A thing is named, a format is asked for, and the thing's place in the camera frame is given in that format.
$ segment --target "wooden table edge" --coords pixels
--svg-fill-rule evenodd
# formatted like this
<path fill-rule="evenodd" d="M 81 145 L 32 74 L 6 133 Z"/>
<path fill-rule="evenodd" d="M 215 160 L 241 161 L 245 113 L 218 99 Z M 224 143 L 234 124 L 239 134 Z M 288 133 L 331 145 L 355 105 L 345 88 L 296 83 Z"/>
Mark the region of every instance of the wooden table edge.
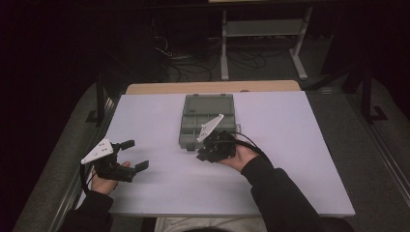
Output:
<path fill-rule="evenodd" d="M 131 84 L 126 95 L 301 91 L 295 80 Z"/>

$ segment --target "person's left hand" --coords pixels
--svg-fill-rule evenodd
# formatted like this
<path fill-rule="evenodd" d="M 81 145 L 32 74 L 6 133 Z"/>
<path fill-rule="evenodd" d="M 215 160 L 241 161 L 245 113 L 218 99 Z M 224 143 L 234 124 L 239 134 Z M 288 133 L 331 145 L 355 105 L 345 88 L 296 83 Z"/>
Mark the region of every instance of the person's left hand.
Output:
<path fill-rule="evenodd" d="M 121 165 L 128 167 L 131 165 L 131 163 L 126 161 Z M 106 180 L 106 179 L 100 178 L 97 175 L 96 170 L 93 170 L 93 175 L 94 177 L 91 183 L 91 190 L 93 191 L 97 191 L 99 193 L 109 195 L 111 192 L 115 190 L 115 188 L 118 185 L 118 181 L 112 181 L 112 180 Z"/>

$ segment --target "gray plastic box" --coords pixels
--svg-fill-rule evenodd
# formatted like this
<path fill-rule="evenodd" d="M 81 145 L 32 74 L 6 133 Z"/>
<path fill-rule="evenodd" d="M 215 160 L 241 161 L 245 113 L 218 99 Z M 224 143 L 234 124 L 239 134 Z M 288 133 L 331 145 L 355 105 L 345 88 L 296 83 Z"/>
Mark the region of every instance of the gray plastic box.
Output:
<path fill-rule="evenodd" d="M 223 114 L 224 117 L 215 130 L 236 132 L 235 106 L 231 94 L 187 95 L 181 120 L 179 144 L 182 149 L 193 151 L 202 148 L 196 138 L 201 125 Z"/>

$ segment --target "person's right hand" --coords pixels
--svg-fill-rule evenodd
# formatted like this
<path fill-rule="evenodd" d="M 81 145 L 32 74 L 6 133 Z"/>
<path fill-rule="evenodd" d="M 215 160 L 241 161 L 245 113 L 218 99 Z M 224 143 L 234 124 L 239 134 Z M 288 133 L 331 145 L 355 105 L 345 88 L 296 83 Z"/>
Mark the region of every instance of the person's right hand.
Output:
<path fill-rule="evenodd" d="M 242 145 L 236 145 L 236 154 L 235 157 L 228 159 L 223 159 L 219 161 L 221 164 L 230 166 L 237 171 L 241 172 L 247 163 L 258 155 L 251 149 L 244 147 Z"/>

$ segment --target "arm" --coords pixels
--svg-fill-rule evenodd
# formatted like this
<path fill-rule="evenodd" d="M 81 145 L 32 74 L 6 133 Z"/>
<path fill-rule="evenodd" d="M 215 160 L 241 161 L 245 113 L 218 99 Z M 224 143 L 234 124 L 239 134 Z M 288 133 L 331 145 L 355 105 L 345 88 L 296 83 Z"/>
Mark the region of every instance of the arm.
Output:
<path fill-rule="evenodd" d="M 112 225 L 112 216 L 108 212 L 113 200 L 108 195 L 118 185 L 117 181 L 93 177 L 91 190 L 88 192 L 81 206 L 77 210 L 70 210 L 58 230 L 59 232 L 104 232 L 109 231 Z"/>
<path fill-rule="evenodd" d="M 221 163 L 248 179 L 268 231 L 324 231 L 319 215 L 282 169 L 243 146 L 237 146 L 235 157 Z"/>

